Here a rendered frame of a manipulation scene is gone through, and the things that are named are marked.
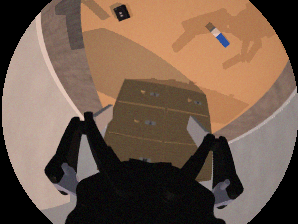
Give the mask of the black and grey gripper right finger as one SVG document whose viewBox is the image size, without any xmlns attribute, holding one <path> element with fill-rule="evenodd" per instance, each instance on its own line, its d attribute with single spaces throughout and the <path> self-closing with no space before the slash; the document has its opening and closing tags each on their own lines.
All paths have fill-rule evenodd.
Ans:
<svg viewBox="0 0 298 224">
<path fill-rule="evenodd" d="M 213 151 L 211 192 L 215 196 L 214 208 L 223 209 L 241 195 L 244 190 L 236 174 L 227 139 L 224 136 L 219 136 L 219 139 L 215 138 L 194 116 L 189 117 L 186 129 L 199 148 L 167 182 L 163 195 L 171 201 L 180 200 L 194 183 L 209 151 Z"/>
</svg>

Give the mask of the small tan wooden chest of drawers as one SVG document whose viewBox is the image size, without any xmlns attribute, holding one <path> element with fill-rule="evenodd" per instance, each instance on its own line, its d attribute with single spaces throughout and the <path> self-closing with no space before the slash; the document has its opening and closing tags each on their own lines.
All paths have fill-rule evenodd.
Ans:
<svg viewBox="0 0 298 224">
<path fill-rule="evenodd" d="M 117 96 L 116 102 L 114 104 L 113 107 L 113 114 L 116 108 L 117 103 L 120 104 L 127 104 L 127 105 L 133 105 L 133 106 L 139 106 L 139 107 L 145 107 L 145 108 L 151 108 L 151 109 L 157 109 L 157 110 L 163 110 L 165 111 L 164 114 L 164 125 L 163 125 L 163 136 L 162 136 L 162 142 L 156 142 L 156 141 L 149 141 L 149 140 L 143 140 L 143 139 L 137 139 L 137 138 L 132 138 L 132 137 L 126 137 L 126 136 L 121 136 L 121 135 L 117 135 L 117 134 L 112 134 L 109 133 L 109 127 L 110 127 L 110 123 L 108 123 L 107 128 L 106 128 L 106 132 L 104 135 L 104 141 L 106 141 L 107 138 L 107 134 L 108 135 L 112 135 L 112 136 L 116 136 L 116 137 L 121 137 L 121 138 L 126 138 L 126 139 L 131 139 L 131 140 L 136 140 L 136 141 L 142 141 L 142 142 L 148 142 L 148 143 L 155 143 L 155 144 L 162 144 L 161 146 L 161 155 L 160 155 L 160 162 L 163 162 L 163 153 L 164 153 L 164 145 L 171 145 L 171 146 L 182 146 L 182 147 L 196 147 L 195 145 L 182 145 L 182 144 L 172 144 L 172 143 L 165 143 L 165 133 L 166 133 L 166 120 L 167 120 L 167 112 L 175 112 L 175 113 L 181 113 L 181 114 L 187 114 L 187 115 L 193 115 L 193 116 L 199 116 L 199 117 L 204 117 L 204 118 L 208 118 L 209 119 L 209 127 L 210 127 L 210 134 L 212 134 L 211 131 L 211 122 L 210 122 L 210 114 L 209 114 L 209 108 L 208 108 L 208 103 L 207 103 L 207 98 L 206 98 L 206 94 L 203 93 L 199 93 L 199 92 L 195 92 L 195 91 L 191 91 L 191 90 L 187 90 L 187 89 L 183 89 L 183 88 L 178 88 L 178 87 L 173 87 L 173 86 L 168 86 L 168 85 L 163 85 L 163 84 L 157 84 L 157 83 L 151 83 L 151 82 L 145 82 L 145 81 L 137 81 L 137 80 L 129 80 L 129 81 L 137 81 L 137 82 L 144 82 L 144 83 L 150 83 L 150 84 L 157 84 L 157 85 L 162 85 L 162 86 L 166 86 L 166 100 L 165 100 L 165 109 L 161 109 L 161 108 L 155 108 L 155 107 L 149 107 L 149 106 L 143 106 L 143 105 L 137 105 L 137 104 L 131 104 L 131 103 L 124 103 L 124 102 L 118 102 L 120 94 L 122 92 L 122 89 L 124 87 L 124 84 L 126 82 L 126 80 L 129 79 L 124 79 L 124 82 L 121 86 L 121 89 L 119 91 L 119 94 Z M 208 117 L 207 116 L 201 116 L 201 115 L 196 115 L 196 114 L 190 114 L 190 113 L 185 113 L 185 112 L 179 112 L 179 111 L 173 111 L 173 110 L 167 110 L 167 105 L 168 105 L 168 87 L 173 87 L 173 88 L 177 88 L 177 89 L 182 89 L 182 90 L 187 90 L 187 91 L 191 91 L 191 92 L 195 92 L 195 93 L 199 93 L 199 94 L 203 94 L 205 96 L 205 101 L 206 101 L 206 106 L 207 106 L 207 112 L 208 112 Z M 213 160 L 213 151 L 211 151 L 211 166 L 210 166 L 210 178 L 203 178 L 203 179 L 195 179 L 197 182 L 202 182 L 202 181 L 209 181 L 211 180 L 211 176 L 212 176 L 212 160 Z"/>
</svg>

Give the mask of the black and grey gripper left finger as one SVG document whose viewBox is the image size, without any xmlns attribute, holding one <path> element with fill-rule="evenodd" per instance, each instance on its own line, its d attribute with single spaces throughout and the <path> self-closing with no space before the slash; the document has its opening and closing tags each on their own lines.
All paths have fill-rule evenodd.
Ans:
<svg viewBox="0 0 298 224">
<path fill-rule="evenodd" d="M 76 196 L 78 155 L 82 134 L 86 135 L 99 172 L 104 171 L 115 192 L 124 198 L 136 195 L 138 180 L 119 160 L 111 146 L 107 146 L 101 131 L 113 119 L 113 105 L 109 104 L 93 114 L 84 113 L 84 121 L 73 117 L 58 145 L 57 151 L 44 172 L 62 195 Z"/>
</svg>

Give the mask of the brown drawer front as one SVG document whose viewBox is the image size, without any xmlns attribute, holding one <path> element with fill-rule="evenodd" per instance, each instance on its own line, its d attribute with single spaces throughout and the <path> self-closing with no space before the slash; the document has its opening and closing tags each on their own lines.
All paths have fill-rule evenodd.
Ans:
<svg viewBox="0 0 298 224">
<path fill-rule="evenodd" d="M 193 115 L 167 112 L 165 143 L 196 145 L 187 131 L 189 117 Z M 210 132 L 209 119 L 194 116 Z"/>
<path fill-rule="evenodd" d="M 105 142 L 107 146 L 111 146 L 121 162 L 129 161 L 129 158 L 149 163 L 160 162 L 162 144 L 136 141 L 108 134 Z"/>
<path fill-rule="evenodd" d="M 208 117 L 205 96 L 203 94 L 173 87 L 168 87 L 167 110 Z"/>
<path fill-rule="evenodd" d="M 165 99 L 166 86 L 126 80 L 118 102 L 165 109 Z"/>
<path fill-rule="evenodd" d="M 198 148 L 164 145 L 163 162 L 172 162 L 172 166 L 180 169 L 194 155 Z M 210 178 L 211 151 L 196 179 Z"/>
<path fill-rule="evenodd" d="M 163 110 L 117 103 L 108 132 L 162 142 L 164 114 Z"/>
</svg>

